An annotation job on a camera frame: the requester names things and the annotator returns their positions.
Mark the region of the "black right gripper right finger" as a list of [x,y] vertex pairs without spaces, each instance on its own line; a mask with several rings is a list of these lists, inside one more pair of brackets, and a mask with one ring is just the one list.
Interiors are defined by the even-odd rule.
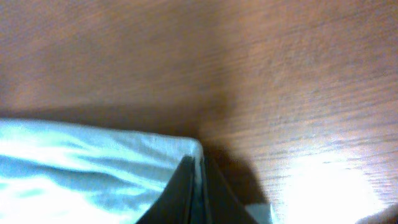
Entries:
[[237,199],[216,162],[205,156],[201,161],[205,223],[257,224]]

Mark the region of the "light blue t-shirt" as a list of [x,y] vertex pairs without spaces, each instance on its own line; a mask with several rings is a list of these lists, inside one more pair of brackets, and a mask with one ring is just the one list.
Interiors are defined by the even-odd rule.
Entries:
[[[137,223],[185,156],[195,160],[190,223],[205,223],[196,139],[4,118],[1,222]],[[257,223],[277,222],[268,203],[243,207]]]

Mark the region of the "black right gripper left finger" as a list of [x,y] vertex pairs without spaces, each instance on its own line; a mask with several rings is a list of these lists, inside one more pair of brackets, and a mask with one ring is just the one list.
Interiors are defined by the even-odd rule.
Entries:
[[137,221],[137,224],[189,224],[194,171],[194,158],[185,156],[160,197]]

